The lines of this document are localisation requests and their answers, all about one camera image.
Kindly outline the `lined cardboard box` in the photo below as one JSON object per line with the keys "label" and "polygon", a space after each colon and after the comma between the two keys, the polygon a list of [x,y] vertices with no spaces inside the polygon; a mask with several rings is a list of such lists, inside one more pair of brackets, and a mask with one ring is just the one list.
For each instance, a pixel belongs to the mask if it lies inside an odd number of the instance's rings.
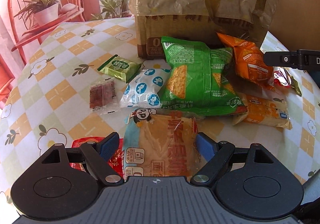
{"label": "lined cardboard box", "polygon": [[260,46],[279,0],[130,0],[140,58],[163,58],[163,36],[218,47],[218,34]]}

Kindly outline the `wooden board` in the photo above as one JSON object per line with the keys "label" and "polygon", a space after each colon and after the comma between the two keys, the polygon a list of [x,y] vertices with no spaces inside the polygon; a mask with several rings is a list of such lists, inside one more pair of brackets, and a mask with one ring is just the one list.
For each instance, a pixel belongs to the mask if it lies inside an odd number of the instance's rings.
{"label": "wooden board", "polygon": [[291,51],[319,50],[319,0],[279,0],[270,32]]}

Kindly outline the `blue white unicorn packet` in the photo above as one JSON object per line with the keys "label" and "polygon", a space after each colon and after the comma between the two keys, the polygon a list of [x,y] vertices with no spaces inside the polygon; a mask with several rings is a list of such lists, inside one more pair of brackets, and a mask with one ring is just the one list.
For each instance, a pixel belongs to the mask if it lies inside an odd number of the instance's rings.
{"label": "blue white unicorn packet", "polygon": [[121,108],[160,108],[159,91],[165,86],[170,69],[143,69],[127,85],[121,99]]}

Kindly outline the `panda bread package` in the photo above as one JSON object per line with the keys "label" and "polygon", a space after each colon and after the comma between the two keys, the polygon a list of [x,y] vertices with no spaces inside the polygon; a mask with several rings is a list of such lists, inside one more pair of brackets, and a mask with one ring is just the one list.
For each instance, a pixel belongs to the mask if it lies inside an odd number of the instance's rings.
{"label": "panda bread package", "polygon": [[206,163],[196,146],[195,117],[177,110],[138,108],[131,112],[123,140],[123,172],[130,176],[185,176]]}

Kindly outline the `gold red snack packet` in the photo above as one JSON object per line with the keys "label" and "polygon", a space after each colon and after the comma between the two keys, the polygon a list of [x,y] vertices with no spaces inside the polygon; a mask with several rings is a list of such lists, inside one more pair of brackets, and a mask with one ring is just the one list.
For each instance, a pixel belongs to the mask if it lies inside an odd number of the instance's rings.
{"label": "gold red snack packet", "polygon": [[274,85],[277,87],[292,89],[296,94],[302,97],[298,81],[289,73],[286,68],[274,67],[273,68]]}

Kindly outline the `small green snack packet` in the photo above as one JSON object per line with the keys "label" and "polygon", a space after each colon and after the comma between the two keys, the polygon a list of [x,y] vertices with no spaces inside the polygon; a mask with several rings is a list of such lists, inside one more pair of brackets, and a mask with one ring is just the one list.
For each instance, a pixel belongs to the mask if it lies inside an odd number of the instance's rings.
{"label": "small green snack packet", "polygon": [[141,63],[136,63],[119,55],[114,55],[98,67],[98,71],[129,83],[141,68]]}

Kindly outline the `printed room backdrop cloth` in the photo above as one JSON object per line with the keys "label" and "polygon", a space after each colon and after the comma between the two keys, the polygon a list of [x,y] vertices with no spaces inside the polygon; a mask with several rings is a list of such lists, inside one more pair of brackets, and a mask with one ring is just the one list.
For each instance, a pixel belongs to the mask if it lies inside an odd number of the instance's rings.
{"label": "printed room backdrop cloth", "polygon": [[27,54],[62,22],[130,17],[129,0],[1,0],[1,59],[17,76]]}

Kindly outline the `orange cracker package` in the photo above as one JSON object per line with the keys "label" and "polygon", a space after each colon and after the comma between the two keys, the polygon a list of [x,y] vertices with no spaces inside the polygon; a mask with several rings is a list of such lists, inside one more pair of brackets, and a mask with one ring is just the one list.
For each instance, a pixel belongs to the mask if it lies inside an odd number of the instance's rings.
{"label": "orange cracker package", "polygon": [[246,106],[247,112],[234,115],[233,125],[246,122],[288,130],[292,128],[287,102],[283,99],[268,100],[244,93],[238,95]]}

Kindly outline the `red brown jelly packet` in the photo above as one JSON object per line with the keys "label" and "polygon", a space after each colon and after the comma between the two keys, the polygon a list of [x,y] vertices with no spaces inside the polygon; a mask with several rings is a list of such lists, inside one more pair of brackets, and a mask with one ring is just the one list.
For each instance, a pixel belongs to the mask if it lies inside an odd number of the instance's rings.
{"label": "red brown jelly packet", "polygon": [[114,113],[119,108],[114,78],[93,83],[89,88],[89,108],[100,114]]}

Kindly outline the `floral checkered tablecloth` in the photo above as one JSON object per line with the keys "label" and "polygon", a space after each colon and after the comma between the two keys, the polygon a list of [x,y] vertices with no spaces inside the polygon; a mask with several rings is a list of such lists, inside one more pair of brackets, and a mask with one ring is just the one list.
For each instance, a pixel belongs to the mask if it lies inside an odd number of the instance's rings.
{"label": "floral checkered tablecloth", "polygon": [[[1,111],[1,221],[18,215],[11,202],[15,180],[54,143],[125,133],[129,109],[99,115],[89,108],[89,88],[105,78],[98,67],[117,54],[138,62],[133,19],[64,23],[39,45],[14,83]],[[238,147],[263,144],[299,181],[319,172],[319,88],[308,73],[290,70],[301,95],[286,89],[269,95],[287,101],[292,129],[232,124],[207,117],[199,131]]]}

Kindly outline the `orange chips bag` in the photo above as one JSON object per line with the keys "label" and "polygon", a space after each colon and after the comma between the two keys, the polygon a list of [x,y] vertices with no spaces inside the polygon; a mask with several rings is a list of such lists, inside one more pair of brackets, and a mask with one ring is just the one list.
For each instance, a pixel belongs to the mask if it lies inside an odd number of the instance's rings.
{"label": "orange chips bag", "polygon": [[254,42],[217,33],[220,41],[231,47],[234,53],[236,75],[249,80],[262,88],[271,90],[274,87],[273,67],[264,63],[264,53]]}

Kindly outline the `green chips bag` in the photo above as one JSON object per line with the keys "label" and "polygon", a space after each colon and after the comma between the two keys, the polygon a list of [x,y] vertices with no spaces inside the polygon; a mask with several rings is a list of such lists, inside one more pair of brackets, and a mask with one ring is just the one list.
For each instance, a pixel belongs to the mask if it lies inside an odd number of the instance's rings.
{"label": "green chips bag", "polygon": [[210,49],[205,43],[168,36],[161,38],[171,73],[159,93],[162,108],[202,116],[225,116],[247,111],[226,77],[232,48]]}

